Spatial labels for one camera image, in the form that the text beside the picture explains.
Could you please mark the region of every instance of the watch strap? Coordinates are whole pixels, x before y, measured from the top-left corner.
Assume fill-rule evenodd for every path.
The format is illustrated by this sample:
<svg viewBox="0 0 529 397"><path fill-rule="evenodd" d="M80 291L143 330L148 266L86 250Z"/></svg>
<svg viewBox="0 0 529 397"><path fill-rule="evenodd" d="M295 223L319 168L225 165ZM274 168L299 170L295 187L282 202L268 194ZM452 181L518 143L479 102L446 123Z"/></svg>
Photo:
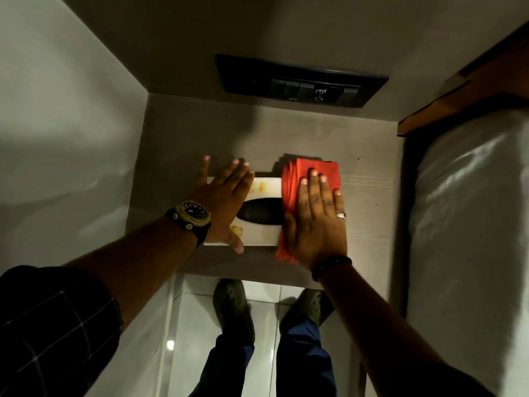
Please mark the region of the watch strap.
<svg viewBox="0 0 529 397"><path fill-rule="evenodd" d="M209 228L211 227L211 222L206 224L205 226L194 226L188 221L185 221L180 217L179 214L177 214L176 209L173 207L169 209L164 216L171 219L177 226L179 226L181 229L186 231L191 231L195 236L197 237L197 248L204 243L207 237L207 232Z"/></svg>
<svg viewBox="0 0 529 397"><path fill-rule="evenodd" d="M312 280L318 281L320 276L325 273L327 270L339 266L339 265L352 265L353 261L347 256L335 256L333 258L328 258L322 260L312 270Z"/></svg>

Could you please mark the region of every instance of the stain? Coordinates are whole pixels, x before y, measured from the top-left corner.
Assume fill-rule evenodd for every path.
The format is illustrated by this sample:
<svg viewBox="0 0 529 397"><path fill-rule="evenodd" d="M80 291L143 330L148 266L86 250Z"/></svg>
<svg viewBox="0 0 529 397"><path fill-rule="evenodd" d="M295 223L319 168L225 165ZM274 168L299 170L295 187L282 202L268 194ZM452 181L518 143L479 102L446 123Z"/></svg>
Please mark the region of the stain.
<svg viewBox="0 0 529 397"><path fill-rule="evenodd" d="M239 238L242 237L243 228L235 225L230 226L230 230L232 230L235 235L237 235Z"/></svg>

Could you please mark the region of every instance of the blue pants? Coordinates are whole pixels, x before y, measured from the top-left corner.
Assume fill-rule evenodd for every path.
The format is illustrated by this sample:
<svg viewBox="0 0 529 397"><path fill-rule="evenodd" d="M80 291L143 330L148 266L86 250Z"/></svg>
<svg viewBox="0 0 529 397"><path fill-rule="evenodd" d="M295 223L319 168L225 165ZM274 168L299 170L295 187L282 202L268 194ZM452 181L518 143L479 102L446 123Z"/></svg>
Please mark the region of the blue pants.
<svg viewBox="0 0 529 397"><path fill-rule="evenodd" d="M240 397L253 350L254 346L238 345L221 334L189 397ZM322 348L318 326L310 319L281 335L276 368L277 397L336 395L331 357Z"/></svg>

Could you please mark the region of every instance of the watch face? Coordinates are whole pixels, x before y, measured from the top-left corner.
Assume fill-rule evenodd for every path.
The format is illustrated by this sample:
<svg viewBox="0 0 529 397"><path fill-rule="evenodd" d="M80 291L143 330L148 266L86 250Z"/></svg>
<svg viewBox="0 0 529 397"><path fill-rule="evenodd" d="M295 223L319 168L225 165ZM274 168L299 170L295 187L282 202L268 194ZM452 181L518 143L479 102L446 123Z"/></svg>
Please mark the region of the watch face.
<svg viewBox="0 0 529 397"><path fill-rule="evenodd" d="M188 213L188 215L191 216L193 219L204 220L208 217L206 209L194 202L184 203L183 210Z"/></svg>

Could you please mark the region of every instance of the person's left hand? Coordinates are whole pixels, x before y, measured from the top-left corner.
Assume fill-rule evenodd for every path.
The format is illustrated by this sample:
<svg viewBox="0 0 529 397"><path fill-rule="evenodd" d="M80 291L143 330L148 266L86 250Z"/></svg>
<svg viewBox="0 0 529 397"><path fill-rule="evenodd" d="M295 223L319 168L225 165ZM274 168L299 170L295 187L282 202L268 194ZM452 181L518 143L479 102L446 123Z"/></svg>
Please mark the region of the person's left hand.
<svg viewBox="0 0 529 397"><path fill-rule="evenodd" d="M241 208L252 186L255 173L250 165L239 160L224 167L211 184L207 183L209 156L202 162L191 200L203 205L211 213L211 228L205 242L223 242L237 253L244 252L241 239L230 229L235 215Z"/></svg>

